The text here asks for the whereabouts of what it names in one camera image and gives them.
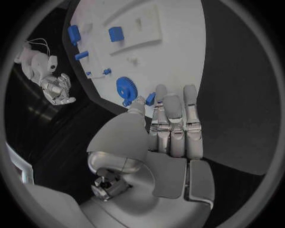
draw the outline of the blue plastic part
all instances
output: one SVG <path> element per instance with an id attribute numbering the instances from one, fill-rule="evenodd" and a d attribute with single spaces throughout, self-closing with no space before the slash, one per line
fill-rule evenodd
<path id="1" fill-rule="evenodd" d="M 76 60 L 80 60 L 82 58 L 85 58 L 89 55 L 88 51 L 85 51 L 85 52 L 82 52 L 82 53 L 79 53 L 77 55 L 75 55 L 75 59 Z"/>
<path id="2" fill-rule="evenodd" d="M 149 96 L 145 100 L 145 104 L 147 106 L 152 106 L 154 104 L 155 95 L 156 95 L 156 93 L 149 94 Z"/>
<path id="3" fill-rule="evenodd" d="M 109 35 L 112 42 L 124 40 L 122 27 L 112 27 L 109 29 Z"/>
<path id="4" fill-rule="evenodd" d="M 106 70 L 103 71 L 103 75 L 108 75 L 108 74 L 110 74 L 111 72 L 112 72 L 111 69 L 108 68 L 108 69 L 106 69 Z"/>
<path id="5" fill-rule="evenodd" d="M 79 40 L 81 40 L 81 36 L 80 36 L 79 29 L 78 29 L 77 25 L 69 26 L 67 30 L 68 30 L 68 34 L 69 34 L 69 38 L 70 38 L 71 43 L 74 46 L 76 46 L 77 42 Z"/>
<path id="6" fill-rule="evenodd" d="M 135 84 L 129 78 L 121 77 L 117 80 L 116 85 L 118 94 L 124 99 L 123 106 L 129 106 L 138 96 Z"/>

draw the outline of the blue gear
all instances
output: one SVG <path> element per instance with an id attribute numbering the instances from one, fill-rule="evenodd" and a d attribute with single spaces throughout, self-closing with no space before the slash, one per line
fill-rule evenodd
<path id="1" fill-rule="evenodd" d="M 138 96 L 135 84 L 129 78 L 121 77 L 117 80 L 116 85 L 118 94 L 124 99 L 123 106 L 129 106 Z"/>

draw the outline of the white robot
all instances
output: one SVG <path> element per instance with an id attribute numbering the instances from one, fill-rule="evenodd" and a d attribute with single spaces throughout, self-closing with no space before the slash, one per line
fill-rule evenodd
<path id="1" fill-rule="evenodd" d="M 51 104 L 65 105 L 76 100 L 68 94 L 71 88 L 69 77 L 64 73 L 60 77 L 52 75 L 57 68 L 56 56 L 32 50 L 29 42 L 25 42 L 14 62 L 21 64 L 23 73 L 43 89 L 46 99 Z"/>

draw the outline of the wire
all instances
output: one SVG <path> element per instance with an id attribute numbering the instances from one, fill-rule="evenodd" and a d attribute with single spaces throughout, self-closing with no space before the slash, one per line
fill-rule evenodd
<path id="1" fill-rule="evenodd" d="M 43 40 L 45 42 L 45 44 L 44 43 L 33 42 L 33 41 L 36 41 L 36 40 Z M 48 43 L 47 43 L 47 41 L 45 39 L 43 39 L 43 38 L 36 38 L 36 39 L 27 40 L 27 42 L 29 44 L 36 44 L 36 45 L 43 45 L 43 46 L 45 46 L 47 48 L 47 55 L 50 56 L 50 49 L 49 49 Z"/>

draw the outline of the black background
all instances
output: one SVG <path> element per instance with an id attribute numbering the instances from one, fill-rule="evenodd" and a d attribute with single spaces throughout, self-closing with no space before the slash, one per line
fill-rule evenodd
<path id="1" fill-rule="evenodd" d="M 15 25 L 21 23 L 21 16 L 25 11 L 30 9 L 33 4 L 39 4 L 41 0 L 25 0 L 25 1 L 5 1 L 2 4 L 2 13 L 0 14 L 1 21 L 1 46 L 4 45 L 4 40 L 8 34 L 15 29 Z M 267 27 L 271 29 L 271 36 L 279 43 L 279 51 L 283 52 L 285 49 L 285 35 L 284 30 L 284 8 L 283 2 L 279 0 L 259 1 L 259 0 L 240 0 L 245 4 L 255 15 L 266 23 Z M 9 224 L 14 227 L 16 223 L 23 227 L 34 227 L 32 222 L 26 217 L 21 209 L 14 202 L 6 189 L 3 181 L 0 182 L 1 189 L 1 205 L 2 205 L 2 224 Z M 251 228 L 262 227 L 267 222 L 274 221 L 274 224 L 284 226 L 283 219 L 283 192 L 285 192 L 285 182 L 283 181 L 273 199 L 268 206 L 260 214 L 260 216 L 249 226 Z"/>

